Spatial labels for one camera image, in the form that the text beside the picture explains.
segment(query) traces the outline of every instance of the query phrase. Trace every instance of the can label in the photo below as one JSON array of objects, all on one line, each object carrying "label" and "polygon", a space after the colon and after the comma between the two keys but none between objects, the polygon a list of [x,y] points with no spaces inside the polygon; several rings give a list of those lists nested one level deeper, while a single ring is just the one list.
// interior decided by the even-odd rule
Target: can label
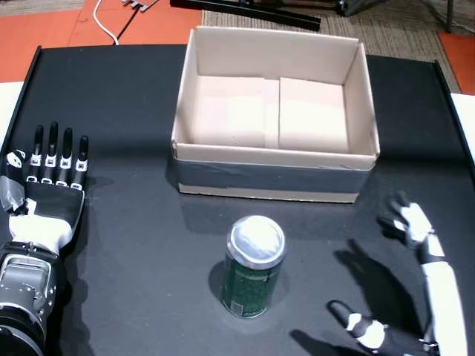
[{"label": "can label", "polygon": [[238,317],[256,317],[269,305],[281,264],[264,270],[242,266],[226,254],[223,303]]}]

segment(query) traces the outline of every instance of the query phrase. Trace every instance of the black metal bar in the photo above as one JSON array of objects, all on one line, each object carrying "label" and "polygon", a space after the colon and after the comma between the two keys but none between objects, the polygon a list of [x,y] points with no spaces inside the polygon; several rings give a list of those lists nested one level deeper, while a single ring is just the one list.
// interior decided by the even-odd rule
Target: black metal bar
[{"label": "black metal bar", "polygon": [[445,31],[452,32],[452,18],[453,18],[453,0],[447,0],[447,23],[445,24]]},{"label": "black metal bar", "polygon": [[36,63],[38,62],[38,58],[41,52],[42,52],[42,46],[38,46],[36,48],[35,54],[33,55],[33,59],[31,60],[31,64],[30,64],[30,67],[28,68],[27,75],[24,78],[22,89],[20,90],[20,94],[18,95],[18,99],[16,100],[15,109],[13,109],[12,118],[10,120],[10,124],[8,125],[7,132],[5,133],[5,139],[3,141],[3,145],[1,146],[1,149],[0,149],[1,157],[5,155],[5,151],[7,150],[7,147],[10,143],[10,135],[12,133],[13,126],[15,126],[16,117],[19,115],[24,94],[28,88],[28,84],[30,83],[31,77],[33,76],[33,73],[35,71],[35,66],[36,66]]},{"label": "black metal bar", "polygon": [[291,13],[289,11],[272,9],[255,4],[240,4],[238,2],[224,0],[170,0],[170,5],[187,9],[232,13],[234,15],[277,22],[279,24],[288,24],[289,26],[301,27],[307,30],[320,30],[320,19],[318,17]]},{"label": "black metal bar", "polygon": [[365,11],[370,9],[373,6],[382,4],[384,2],[388,2],[389,0],[357,0],[353,2],[352,4],[348,4],[347,1],[343,2],[343,7],[340,9],[338,12],[342,16],[353,16],[357,13],[360,13],[361,11]]},{"label": "black metal bar", "polygon": [[444,98],[445,98],[445,102],[447,103],[448,110],[451,112],[451,117],[453,120],[453,124],[456,127],[457,136],[460,139],[460,142],[462,144],[462,149],[464,151],[465,158],[467,160],[468,167],[470,168],[472,183],[475,186],[475,162],[474,162],[474,158],[472,157],[472,153],[470,152],[470,147],[468,146],[467,137],[465,136],[465,132],[463,130],[462,124],[460,123],[459,114],[457,113],[457,109],[452,100],[451,89],[448,87],[447,81],[445,80],[445,76],[444,76],[444,73],[442,72],[439,61],[435,61],[433,63],[433,68],[436,72],[437,79],[439,81],[441,90],[444,94]]}]

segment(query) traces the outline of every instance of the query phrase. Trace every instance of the can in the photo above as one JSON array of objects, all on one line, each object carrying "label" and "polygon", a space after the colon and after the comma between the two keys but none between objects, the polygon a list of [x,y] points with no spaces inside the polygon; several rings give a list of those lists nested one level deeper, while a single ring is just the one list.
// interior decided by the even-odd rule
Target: can
[{"label": "can", "polygon": [[238,317],[257,317],[269,305],[286,254],[284,232],[268,217],[235,222],[227,238],[223,304]]}]

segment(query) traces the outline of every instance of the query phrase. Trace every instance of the can lid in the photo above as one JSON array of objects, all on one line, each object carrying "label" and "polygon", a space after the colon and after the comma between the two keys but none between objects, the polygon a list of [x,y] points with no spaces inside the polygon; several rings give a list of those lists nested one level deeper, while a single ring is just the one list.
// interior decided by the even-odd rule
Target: can lid
[{"label": "can lid", "polygon": [[285,236],[274,220],[251,215],[233,224],[227,248],[231,257],[241,265],[252,269],[268,269],[284,259]]}]

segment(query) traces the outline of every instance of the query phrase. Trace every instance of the robotic arm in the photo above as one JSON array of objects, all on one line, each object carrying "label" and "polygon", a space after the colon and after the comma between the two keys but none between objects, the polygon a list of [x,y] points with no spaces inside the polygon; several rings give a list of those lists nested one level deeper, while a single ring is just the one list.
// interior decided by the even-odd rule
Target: robotic arm
[{"label": "robotic arm", "polygon": [[0,201],[13,240],[0,248],[0,345],[10,356],[45,356],[46,320],[66,283],[59,250],[72,240],[85,198],[88,138],[80,139],[75,165],[70,128],[59,164],[56,122],[45,159],[42,141],[38,126],[26,181],[24,152],[10,152],[1,163]]},{"label": "robotic arm", "polygon": [[414,250],[425,276],[431,310],[425,336],[411,335],[354,312],[334,300],[329,309],[367,352],[384,356],[466,356],[467,342],[462,304],[453,269],[421,207],[403,193],[389,202],[392,217],[379,217],[385,235]]}]

